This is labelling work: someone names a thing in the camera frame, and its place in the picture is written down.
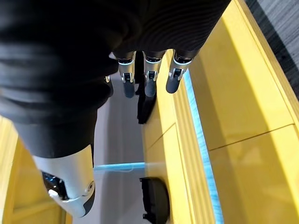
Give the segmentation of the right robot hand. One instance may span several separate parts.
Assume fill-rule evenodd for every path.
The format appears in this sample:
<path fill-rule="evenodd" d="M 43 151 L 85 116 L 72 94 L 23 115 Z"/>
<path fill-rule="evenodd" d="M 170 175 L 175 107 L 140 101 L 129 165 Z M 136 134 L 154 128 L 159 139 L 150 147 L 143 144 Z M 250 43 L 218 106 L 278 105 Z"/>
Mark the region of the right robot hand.
<path fill-rule="evenodd" d="M 165 52 L 175 93 L 227 0 L 3 0 L 0 113 L 12 121 L 49 196 L 74 217 L 94 203 L 97 111 L 119 73 L 145 123 Z"/>

